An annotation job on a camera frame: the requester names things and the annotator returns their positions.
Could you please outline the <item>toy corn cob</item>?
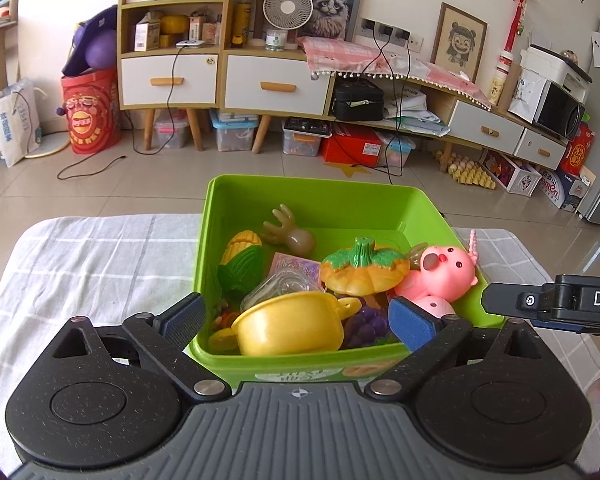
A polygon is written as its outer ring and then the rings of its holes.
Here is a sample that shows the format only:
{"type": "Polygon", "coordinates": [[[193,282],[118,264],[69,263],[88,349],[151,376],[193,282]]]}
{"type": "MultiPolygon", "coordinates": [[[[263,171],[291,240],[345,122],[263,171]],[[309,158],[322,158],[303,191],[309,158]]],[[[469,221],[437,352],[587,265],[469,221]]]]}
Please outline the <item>toy corn cob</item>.
{"type": "Polygon", "coordinates": [[[227,243],[218,265],[218,281],[228,300],[242,301],[263,280],[264,250],[256,232],[238,232],[227,243]]]}

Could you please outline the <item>pink perforated ball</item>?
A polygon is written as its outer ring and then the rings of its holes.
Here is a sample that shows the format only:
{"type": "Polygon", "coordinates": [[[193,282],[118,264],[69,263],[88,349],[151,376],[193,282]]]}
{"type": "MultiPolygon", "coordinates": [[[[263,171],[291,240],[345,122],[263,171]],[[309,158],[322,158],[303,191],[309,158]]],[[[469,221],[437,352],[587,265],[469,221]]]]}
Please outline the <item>pink perforated ball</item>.
{"type": "Polygon", "coordinates": [[[438,296],[423,296],[414,300],[414,304],[435,318],[443,318],[445,315],[455,314],[452,304],[448,300],[438,296]]]}

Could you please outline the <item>purple toy grapes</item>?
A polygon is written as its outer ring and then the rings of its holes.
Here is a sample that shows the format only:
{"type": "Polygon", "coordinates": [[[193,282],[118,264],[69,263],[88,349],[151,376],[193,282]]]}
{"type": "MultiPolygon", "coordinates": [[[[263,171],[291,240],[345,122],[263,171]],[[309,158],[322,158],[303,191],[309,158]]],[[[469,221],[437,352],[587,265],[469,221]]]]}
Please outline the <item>purple toy grapes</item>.
{"type": "Polygon", "coordinates": [[[389,335],[389,323],[384,312],[364,306],[343,322],[343,342],[340,349],[369,347],[387,339],[389,335]]]}

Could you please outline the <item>orange toy pumpkin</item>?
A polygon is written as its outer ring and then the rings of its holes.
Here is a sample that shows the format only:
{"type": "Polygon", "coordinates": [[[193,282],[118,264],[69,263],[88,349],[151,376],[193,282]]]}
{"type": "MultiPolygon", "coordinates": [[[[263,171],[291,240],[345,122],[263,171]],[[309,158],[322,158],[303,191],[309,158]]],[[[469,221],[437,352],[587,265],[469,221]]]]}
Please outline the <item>orange toy pumpkin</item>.
{"type": "Polygon", "coordinates": [[[364,297],[395,288],[410,271],[410,260],[402,252],[379,247],[371,237],[357,237],[352,247],[322,261],[320,279],[338,295],[364,297]]]}

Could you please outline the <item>clear plastic toy lid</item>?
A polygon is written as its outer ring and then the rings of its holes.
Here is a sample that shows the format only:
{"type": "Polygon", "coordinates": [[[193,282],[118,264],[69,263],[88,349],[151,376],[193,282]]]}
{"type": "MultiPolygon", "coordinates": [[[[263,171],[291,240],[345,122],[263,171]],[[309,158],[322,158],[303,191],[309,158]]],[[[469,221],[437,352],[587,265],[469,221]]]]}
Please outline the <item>clear plastic toy lid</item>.
{"type": "Polygon", "coordinates": [[[281,268],[269,275],[240,303],[240,312],[245,312],[263,301],[293,294],[294,292],[321,292],[314,281],[293,268],[281,268]]]}

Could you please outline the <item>pink card packet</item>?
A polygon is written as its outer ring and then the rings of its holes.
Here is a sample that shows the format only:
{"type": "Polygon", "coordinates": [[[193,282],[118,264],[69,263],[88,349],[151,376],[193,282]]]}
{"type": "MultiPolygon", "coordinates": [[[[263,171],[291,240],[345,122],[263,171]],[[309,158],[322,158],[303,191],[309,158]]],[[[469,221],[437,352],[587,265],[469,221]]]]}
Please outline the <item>pink card packet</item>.
{"type": "Polygon", "coordinates": [[[320,279],[320,265],[318,261],[301,258],[294,255],[287,255],[283,252],[276,252],[273,256],[272,263],[268,274],[274,274],[280,270],[292,269],[302,274],[307,280],[318,288],[323,287],[320,279]]]}

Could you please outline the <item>yellow egg tray toy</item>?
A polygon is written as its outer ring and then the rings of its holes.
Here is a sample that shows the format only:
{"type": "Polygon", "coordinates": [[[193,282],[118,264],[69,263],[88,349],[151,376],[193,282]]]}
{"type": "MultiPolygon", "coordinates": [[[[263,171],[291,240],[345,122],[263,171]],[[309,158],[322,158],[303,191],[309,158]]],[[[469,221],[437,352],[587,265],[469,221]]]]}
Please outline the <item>yellow egg tray toy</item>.
{"type": "Polygon", "coordinates": [[[458,184],[475,185],[487,190],[496,188],[495,180],[483,166],[466,155],[455,152],[449,154],[445,172],[458,184]]]}

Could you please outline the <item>black white microwave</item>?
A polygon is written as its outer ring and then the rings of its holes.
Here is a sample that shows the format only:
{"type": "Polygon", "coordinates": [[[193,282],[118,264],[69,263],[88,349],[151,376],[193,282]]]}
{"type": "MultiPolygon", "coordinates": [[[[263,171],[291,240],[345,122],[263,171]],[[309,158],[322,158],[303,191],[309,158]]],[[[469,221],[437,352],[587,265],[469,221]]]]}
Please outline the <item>black white microwave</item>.
{"type": "Polygon", "coordinates": [[[523,68],[508,111],[536,128],[570,141],[579,130],[585,108],[560,84],[523,68]]]}

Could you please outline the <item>white printer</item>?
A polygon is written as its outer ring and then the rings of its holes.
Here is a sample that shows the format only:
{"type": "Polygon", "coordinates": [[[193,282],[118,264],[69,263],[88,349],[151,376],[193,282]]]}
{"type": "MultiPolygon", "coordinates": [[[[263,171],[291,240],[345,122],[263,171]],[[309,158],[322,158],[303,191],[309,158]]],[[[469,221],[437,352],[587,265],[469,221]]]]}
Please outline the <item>white printer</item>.
{"type": "Polygon", "coordinates": [[[558,84],[582,104],[593,84],[591,76],[573,60],[536,44],[521,51],[521,67],[558,84]]]}

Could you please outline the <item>red cartoon bucket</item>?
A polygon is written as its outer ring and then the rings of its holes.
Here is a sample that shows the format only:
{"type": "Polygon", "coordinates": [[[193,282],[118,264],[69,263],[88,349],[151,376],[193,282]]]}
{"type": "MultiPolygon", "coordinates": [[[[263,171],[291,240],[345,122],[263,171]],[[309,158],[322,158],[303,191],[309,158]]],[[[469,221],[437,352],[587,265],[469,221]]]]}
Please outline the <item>red cartoon bucket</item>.
{"type": "Polygon", "coordinates": [[[93,155],[120,140],[118,74],[115,68],[61,78],[61,109],[72,150],[93,155]]]}

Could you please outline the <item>black bag on shelf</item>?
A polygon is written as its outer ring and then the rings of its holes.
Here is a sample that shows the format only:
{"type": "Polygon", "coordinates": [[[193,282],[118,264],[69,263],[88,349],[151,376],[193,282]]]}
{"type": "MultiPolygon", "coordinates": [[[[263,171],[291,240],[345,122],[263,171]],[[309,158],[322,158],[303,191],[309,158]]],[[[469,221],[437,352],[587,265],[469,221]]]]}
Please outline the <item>black bag on shelf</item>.
{"type": "Polygon", "coordinates": [[[339,78],[332,94],[332,114],[344,122],[384,118],[385,93],[366,78],[339,78]]]}

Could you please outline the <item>framed cartoon girl picture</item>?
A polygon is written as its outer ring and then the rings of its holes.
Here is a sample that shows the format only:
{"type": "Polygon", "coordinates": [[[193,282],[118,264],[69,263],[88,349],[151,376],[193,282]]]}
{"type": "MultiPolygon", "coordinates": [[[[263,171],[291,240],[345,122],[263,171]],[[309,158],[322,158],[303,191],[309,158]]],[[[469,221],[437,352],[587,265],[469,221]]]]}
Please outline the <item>framed cartoon girl picture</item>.
{"type": "Polygon", "coordinates": [[[488,23],[442,2],[431,63],[477,80],[488,23]]]}

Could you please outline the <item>wooden shelf cabinet white drawer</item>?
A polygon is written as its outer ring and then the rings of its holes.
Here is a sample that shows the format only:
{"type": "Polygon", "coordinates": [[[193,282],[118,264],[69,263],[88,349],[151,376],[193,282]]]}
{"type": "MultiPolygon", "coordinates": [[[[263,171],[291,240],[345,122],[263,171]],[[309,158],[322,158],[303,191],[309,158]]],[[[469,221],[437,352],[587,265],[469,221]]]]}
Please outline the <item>wooden shelf cabinet white drawer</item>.
{"type": "Polygon", "coordinates": [[[120,107],[143,114],[144,150],[155,124],[181,114],[194,148],[204,148],[208,111],[220,106],[233,0],[119,0],[120,107]]]}

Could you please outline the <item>small white desk fan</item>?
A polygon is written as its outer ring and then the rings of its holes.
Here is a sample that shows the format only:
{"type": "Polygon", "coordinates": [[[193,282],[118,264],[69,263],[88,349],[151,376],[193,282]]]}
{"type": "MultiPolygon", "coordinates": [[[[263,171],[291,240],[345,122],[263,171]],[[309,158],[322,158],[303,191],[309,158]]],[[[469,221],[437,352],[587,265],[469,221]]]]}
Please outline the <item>small white desk fan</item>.
{"type": "Polygon", "coordinates": [[[268,22],[265,49],[283,51],[288,32],[302,28],[312,13],[312,0],[264,0],[263,15],[268,22]]]}

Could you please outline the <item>red hanging wall decoration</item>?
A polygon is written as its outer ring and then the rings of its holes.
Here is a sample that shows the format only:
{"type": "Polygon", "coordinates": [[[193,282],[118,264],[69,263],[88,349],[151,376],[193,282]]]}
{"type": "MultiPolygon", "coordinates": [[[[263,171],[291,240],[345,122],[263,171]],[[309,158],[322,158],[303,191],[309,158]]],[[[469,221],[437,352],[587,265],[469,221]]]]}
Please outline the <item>red hanging wall decoration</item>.
{"type": "Polygon", "coordinates": [[[519,36],[521,21],[524,19],[524,12],[526,12],[528,0],[513,0],[513,2],[515,3],[515,13],[512,22],[509,25],[509,31],[505,40],[504,48],[501,52],[500,58],[498,59],[498,62],[506,67],[511,66],[513,63],[514,45],[516,38],[519,36]]]}

